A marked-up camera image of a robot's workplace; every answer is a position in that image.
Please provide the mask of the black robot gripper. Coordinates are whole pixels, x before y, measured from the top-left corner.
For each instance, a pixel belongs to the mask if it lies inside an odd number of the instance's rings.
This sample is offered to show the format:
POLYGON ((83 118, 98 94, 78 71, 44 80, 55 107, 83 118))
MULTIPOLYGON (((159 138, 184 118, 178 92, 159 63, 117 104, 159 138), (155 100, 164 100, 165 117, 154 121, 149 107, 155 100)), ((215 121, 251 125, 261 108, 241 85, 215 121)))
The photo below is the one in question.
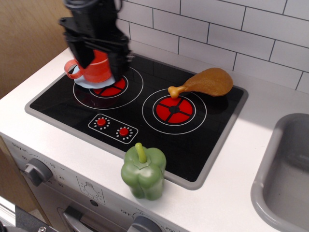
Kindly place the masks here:
POLYGON ((117 27, 122 3, 113 0, 65 0, 71 17, 63 17, 59 24, 65 29, 66 41, 83 68, 94 60, 94 50, 108 54, 115 80, 120 80, 132 60, 128 37, 117 27))

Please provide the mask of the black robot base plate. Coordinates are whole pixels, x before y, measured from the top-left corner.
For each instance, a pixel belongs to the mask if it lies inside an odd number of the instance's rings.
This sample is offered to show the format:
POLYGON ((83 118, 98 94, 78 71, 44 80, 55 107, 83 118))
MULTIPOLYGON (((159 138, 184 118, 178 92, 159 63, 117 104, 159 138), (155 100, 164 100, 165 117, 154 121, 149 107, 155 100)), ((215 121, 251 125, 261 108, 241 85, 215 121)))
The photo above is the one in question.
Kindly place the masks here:
POLYGON ((56 232, 54 228, 18 206, 0 206, 1 232, 56 232))

